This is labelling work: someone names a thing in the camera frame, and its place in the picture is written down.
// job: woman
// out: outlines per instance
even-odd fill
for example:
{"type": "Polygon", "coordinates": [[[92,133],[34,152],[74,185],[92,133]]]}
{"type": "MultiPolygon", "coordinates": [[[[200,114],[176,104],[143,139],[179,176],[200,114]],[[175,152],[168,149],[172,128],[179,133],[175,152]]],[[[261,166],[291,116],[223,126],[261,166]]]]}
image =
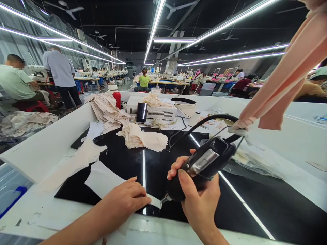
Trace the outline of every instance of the woman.
{"type": "Polygon", "coordinates": [[[236,77],[238,77],[240,79],[243,79],[245,76],[243,69],[238,69],[235,74],[236,74],[236,77]]]}
{"type": "Polygon", "coordinates": [[[134,88],[135,92],[138,92],[138,91],[148,92],[149,91],[148,85],[149,85],[149,82],[151,82],[151,78],[147,75],[147,68],[144,68],[142,70],[142,72],[143,72],[143,75],[140,76],[140,78],[139,78],[140,86],[134,88]]]}
{"type": "Polygon", "coordinates": [[[234,85],[231,93],[248,97],[249,91],[245,88],[247,88],[248,85],[249,85],[249,87],[254,87],[254,85],[252,84],[252,79],[255,77],[256,77],[256,74],[250,74],[245,79],[239,80],[234,85]]]}

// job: white shirt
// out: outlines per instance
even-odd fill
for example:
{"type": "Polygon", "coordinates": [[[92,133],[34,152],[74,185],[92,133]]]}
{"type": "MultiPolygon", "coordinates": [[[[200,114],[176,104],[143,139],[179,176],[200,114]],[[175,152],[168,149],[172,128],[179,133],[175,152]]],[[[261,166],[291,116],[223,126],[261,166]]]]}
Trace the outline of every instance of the white shirt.
{"type": "Polygon", "coordinates": [[[240,73],[237,75],[237,77],[244,77],[244,76],[245,76],[244,72],[240,72],[240,73]]]}
{"type": "Polygon", "coordinates": [[[73,74],[75,74],[73,65],[59,51],[53,50],[45,52],[42,57],[43,66],[51,70],[54,84],[58,87],[75,87],[73,74]]]}

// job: black handheld tool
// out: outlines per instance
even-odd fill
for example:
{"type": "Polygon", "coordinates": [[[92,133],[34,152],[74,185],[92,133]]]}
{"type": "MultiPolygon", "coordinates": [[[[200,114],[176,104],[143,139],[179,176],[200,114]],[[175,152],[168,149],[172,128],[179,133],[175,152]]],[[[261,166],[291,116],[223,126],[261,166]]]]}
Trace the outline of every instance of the black handheld tool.
{"type": "MultiPolygon", "coordinates": [[[[230,115],[213,115],[197,123],[182,138],[188,136],[203,123],[216,118],[228,119],[232,122],[238,120],[238,118],[230,115]]],[[[185,161],[181,169],[191,176],[198,191],[205,189],[207,182],[210,181],[219,170],[227,165],[228,160],[236,153],[236,146],[232,142],[240,137],[241,136],[235,134],[228,139],[214,137],[203,144],[187,161],[185,161]]],[[[180,185],[178,174],[173,177],[172,180],[168,181],[167,194],[161,202],[164,203],[165,201],[171,200],[185,200],[185,195],[180,185]]]]}

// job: hand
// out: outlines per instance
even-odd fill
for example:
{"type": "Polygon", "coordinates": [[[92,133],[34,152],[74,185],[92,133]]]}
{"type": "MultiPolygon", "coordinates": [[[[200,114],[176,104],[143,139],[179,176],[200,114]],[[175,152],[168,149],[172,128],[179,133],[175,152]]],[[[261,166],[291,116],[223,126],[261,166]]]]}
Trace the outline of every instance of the hand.
{"type": "Polygon", "coordinates": [[[135,211],[148,205],[151,198],[136,181],[136,177],[112,189],[90,211],[98,237],[105,236],[118,229],[135,211]]]}
{"type": "MultiPolygon", "coordinates": [[[[197,150],[190,149],[190,153],[193,155],[197,150]]],[[[181,166],[184,164],[184,162],[188,159],[187,156],[181,156],[176,159],[176,162],[174,162],[171,165],[171,169],[168,171],[167,179],[171,180],[172,177],[175,177],[177,174],[177,170],[181,168],[181,166]]]]}
{"type": "Polygon", "coordinates": [[[209,239],[217,232],[214,214],[220,198],[219,175],[209,181],[205,190],[198,193],[192,178],[184,170],[178,170],[178,177],[185,194],[182,208],[185,216],[199,238],[209,239]]]}

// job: ceiling fan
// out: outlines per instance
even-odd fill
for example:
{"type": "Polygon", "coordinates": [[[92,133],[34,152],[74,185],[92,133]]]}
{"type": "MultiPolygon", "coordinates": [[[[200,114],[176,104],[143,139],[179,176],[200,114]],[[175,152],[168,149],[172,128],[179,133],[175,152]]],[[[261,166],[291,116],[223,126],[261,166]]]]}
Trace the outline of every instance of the ceiling fan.
{"type": "Polygon", "coordinates": [[[103,37],[105,37],[105,36],[107,36],[107,35],[101,35],[101,36],[100,36],[100,34],[99,34],[99,35],[92,35],[92,34],[90,34],[90,36],[96,36],[96,37],[98,37],[98,38],[100,38],[100,39],[102,39],[102,40],[104,41],[103,37]]]}
{"type": "Polygon", "coordinates": [[[63,11],[66,11],[66,13],[69,14],[69,15],[72,17],[73,20],[76,20],[76,18],[75,18],[75,16],[73,15],[73,13],[84,9],[83,7],[76,7],[76,8],[73,8],[73,9],[69,9],[67,3],[64,2],[64,1],[61,1],[61,0],[59,0],[58,3],[59,3],[61,6],[66,7],[66,9],[64,9],[64,8],[62,8],[62,7],[59,7],[59,6],[57,6],[57,5],[54,5],[53,3],[49,3],[49,2],[46,2],[46,1],[44,1],[44,2],[45,2],[46,4],[48,4],[48,5],[51,5],[51,6],[53,6],[53,7],[56,7],[56,8],[58,8],[58,9],[61,9],[61,10],[63,10],[63,11]]]}
{"type": "MultiPolygon", "coordinates": [[[[154,4],[158,4],[158,0],[153,0],[153,3],[154,4]]],[[[165,7],[169,8],[170,9],[170,12],[169,14],[167,15],[166,19],[169,19],[171,17],[171,15],[176,11],[176,10],[180,10],[180,9],[183,9],[183,8],[186,8],[186,7],[190,7],[194,4],[196,4],[197,1],[193,1],[191,3],[187,3],[187,4],[184,4],[184,5],[181,5],[181,6],[178,6],[178,7],[175,7],[175,3],[173,4],[173,6],[170,6],[169,4],[165,3],[165,7]]]]}
{"type": "Polygon", "coordinates": [[[232,38],[232,36],[234,36],[234,34],[229,35],[229,36],[226,37],[225,39],[216,40],[215,42],[226,41],[226,40],[239,40],[239,38],[232,38]]]}
{"type": "Polygon", "coordinates": [[[205,47],[201,47],[199,49],[195,49],[195,50],[206,50],[205,47]]]}
{"type": "Polygon", "coordinates": [[[109,48],[117,48],[117,49],[119,49],[119,47],[114,47],[112,44],[109,44],[109,48]]]}

